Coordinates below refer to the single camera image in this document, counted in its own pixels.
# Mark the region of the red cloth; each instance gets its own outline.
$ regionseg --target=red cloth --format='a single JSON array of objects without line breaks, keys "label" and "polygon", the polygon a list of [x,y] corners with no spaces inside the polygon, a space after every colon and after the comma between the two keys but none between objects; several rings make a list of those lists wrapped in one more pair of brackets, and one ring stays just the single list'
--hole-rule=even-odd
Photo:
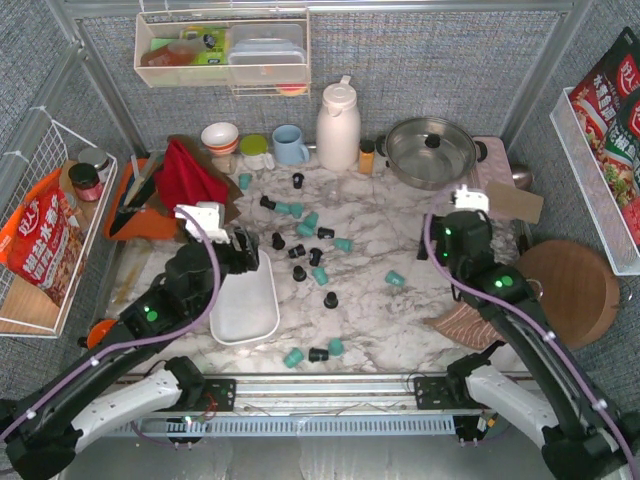
[{"label": "red cloth", "polygon": [[195,205],[198,202],[227,202],[228,187],[211,177],[179,140],[171,140],[164,156],[164,167],[153,179],[162,203],[174,217],[178,204]]}]

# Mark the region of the cooking pot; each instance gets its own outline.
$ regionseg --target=cooking pot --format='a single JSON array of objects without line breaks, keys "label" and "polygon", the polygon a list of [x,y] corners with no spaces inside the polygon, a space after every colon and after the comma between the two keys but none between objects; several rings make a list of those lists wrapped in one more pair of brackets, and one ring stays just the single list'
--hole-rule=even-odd
[{"label": "cooking pot", "polygon": [[376,147],[402,182],[423,190],[440,190],[487,158],[483,142],[437,117],[405,120],[378,137]]}]

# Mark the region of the wooden cutting board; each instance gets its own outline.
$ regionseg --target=wooden cutting board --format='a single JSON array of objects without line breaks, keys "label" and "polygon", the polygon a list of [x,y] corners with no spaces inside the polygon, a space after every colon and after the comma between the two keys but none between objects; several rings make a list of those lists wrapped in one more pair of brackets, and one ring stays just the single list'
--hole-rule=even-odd
[{"label": "wooden cutting board", "polygon": [[620,287],[597,252],[567,240],[549,240],[527,250],[515,266],[542,284],[540,304],[569,348],[596,341],[613,323]]}]

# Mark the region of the white thermos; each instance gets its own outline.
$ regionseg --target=white thermos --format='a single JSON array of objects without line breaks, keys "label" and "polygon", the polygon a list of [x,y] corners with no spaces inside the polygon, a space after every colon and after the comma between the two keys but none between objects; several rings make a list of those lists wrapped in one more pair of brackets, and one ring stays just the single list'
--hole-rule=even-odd
[{"label": "white thermos", "polygon": [[342,172],[358,160],[360,112],[358,95],[345,75],[324,89],[316,127],[317,155],[327,170]]}]

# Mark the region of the marble countertop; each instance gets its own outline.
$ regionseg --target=marble countertop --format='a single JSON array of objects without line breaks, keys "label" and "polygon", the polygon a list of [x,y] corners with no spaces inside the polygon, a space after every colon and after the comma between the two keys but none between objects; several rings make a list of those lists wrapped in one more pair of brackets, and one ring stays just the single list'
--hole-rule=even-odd
[{"label": "marble countertop", "polygon": [[[240,166],[233,178],[245,171]],[[305,176],[301,190],[292,186],[291,176],[297,171]],[[233,223],[256,232],[260,248],[270,257],[280,309],[279,328],[265,340],[225,346],[213,339],[205,322],[134,372],[145,372],[158,359],[177,355],[189,356],[203,373],[442,371],[471,352],[423,323],[425,318],[438,317],[454,306],[449,284],[430,262],[416,260],[422,219],[433,192],[401,183],[381,158],[376,160],[373,176],[329,172],[312,158],[296,168],[278,165],[273,171],[254,172],[244,193],[236,201],[242,215]],[[300,237],[295,227],[301,220],[261,207],[262,195],[274,201],[304,204],[304,215],[311,211],[319,214],[318,226],[333,228],[336,237],[353,240],[353,251],[347,254],[315,236]],[[275,231],[285,239],[285,250],[271,247]],[[498,260],[513,261],[517,253],[510,224],[497,222],[494,231]],[[307,258],[288,257],[286,250],[298,243],[304,244],[307,252],[312,247],[323,250],[321,265],[330,279],[327,285],[321,287],[313,280]],[[119,273],[108,312],[111,314],[142,294],[180,247],[174,242],[154,242],[153,248],[135,242],[131,245],[130,255],[137,258],[142,271],[135,286],[124,295],[118,293],[119,287],[131,274]],[[146,257],[140,255],[140,248],[147,252],[146,263],[141,260]],[[295,265],[305,267],[309,274],[306,281],[293,280]],[[406,278],[404,287],[385,283],[385,275],[392,269]],[[339,299],[339,306],[333,310],[323,305],[329,291]],[[292,348],[298,347],[306,355],[310,347],[327,348],[333,337],[344,343],[341,357],[317,363],[304,360],[292,370],[284,365],[282,360]],[[509,347],[498,349],[493,360],[504,371],[524,370]]]}]

